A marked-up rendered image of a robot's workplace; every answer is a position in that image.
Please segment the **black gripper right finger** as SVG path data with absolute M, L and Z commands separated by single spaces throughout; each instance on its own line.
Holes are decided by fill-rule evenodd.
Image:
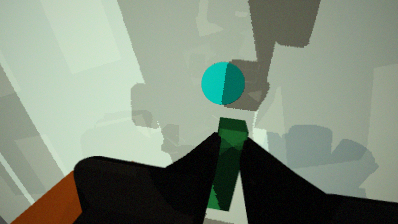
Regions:
M 324 193 L 248 137 L 240 157 L 248 224 L 398 224 L 398 203 Z

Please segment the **cyan circle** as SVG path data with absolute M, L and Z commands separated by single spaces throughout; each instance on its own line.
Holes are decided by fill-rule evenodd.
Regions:
M 229 104 L 243 93 L 245 79 L 242 71 L 229 62 L 218 62 L 211 65 L 201 81 L 204 95 L 213 103 Z

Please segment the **green rectangular post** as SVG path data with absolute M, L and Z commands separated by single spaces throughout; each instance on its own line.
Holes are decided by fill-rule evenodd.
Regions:
M 228 212 L 240 172 L 244 141 L 249 136 L 246 121 L 220 117 L 218 136 L 221 145 L 207 208 Z

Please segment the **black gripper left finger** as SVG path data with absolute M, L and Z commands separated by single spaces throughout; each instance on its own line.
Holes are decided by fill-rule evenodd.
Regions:
M 82 159 L 73 168 L 81 210 L 92 205 L 173 224 L 203 224 L 220 145 L 214 132 L 165 168 L 105 156 Z

